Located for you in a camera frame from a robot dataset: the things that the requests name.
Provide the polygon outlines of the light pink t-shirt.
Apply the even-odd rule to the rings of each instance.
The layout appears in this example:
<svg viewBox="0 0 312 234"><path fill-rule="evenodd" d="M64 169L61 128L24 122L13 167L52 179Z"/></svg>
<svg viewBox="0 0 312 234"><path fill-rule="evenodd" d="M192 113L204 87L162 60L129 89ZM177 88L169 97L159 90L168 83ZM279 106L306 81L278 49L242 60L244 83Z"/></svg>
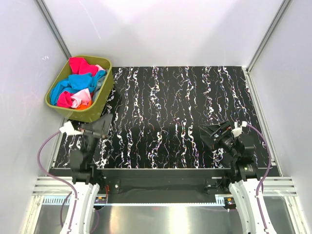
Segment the light pink t-shirt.
<svg viewBox="0 0 312 234"><path fill-rule="evenodd" d="M89 89L86 88L71 95L71 101L72 101L72 104L70 107L72 109L76 109L82 103L85 104L85 103L88 103L89 101L92 101Z"/></svg>

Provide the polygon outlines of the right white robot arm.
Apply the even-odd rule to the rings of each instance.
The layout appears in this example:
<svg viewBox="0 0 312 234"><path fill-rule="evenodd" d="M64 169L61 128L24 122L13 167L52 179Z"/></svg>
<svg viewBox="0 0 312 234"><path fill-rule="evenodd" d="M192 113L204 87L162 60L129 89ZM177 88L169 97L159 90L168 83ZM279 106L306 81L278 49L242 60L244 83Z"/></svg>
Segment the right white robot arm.
<svg viewBox="0 0 312 234"><path fill-rule="evenodd" d="M205 133L200 138L211 151L223 149L230 155L230 171L225 173L216 188L231 193L238 211L242 231L245 234L273 234L266 205L263 199L265 176L258 172L253 159L255 146L250 135L243 128L250 127L243 121L234 127L229 121L213 125L201 125Z"/></svg>

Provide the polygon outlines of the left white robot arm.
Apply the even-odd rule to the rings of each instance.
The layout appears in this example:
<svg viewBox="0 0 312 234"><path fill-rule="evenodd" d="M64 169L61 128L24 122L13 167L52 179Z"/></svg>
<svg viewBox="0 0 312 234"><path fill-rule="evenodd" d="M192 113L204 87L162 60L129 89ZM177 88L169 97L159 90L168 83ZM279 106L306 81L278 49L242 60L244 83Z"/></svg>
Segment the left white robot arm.
<svg viewBox="0 0 312 234"><path fill-rule="evenodd" d="M67 216L60 231L62 234L91 232L96 195L105 188L105 180L97 165L93 163L93 158L98 142L106 139L109 134L112 119L112 114L106 114L94 122L82 124L77 129L70 121L60 128L60 131L67 135L82 136L81 147L70 154L72 194Z"/></svg>

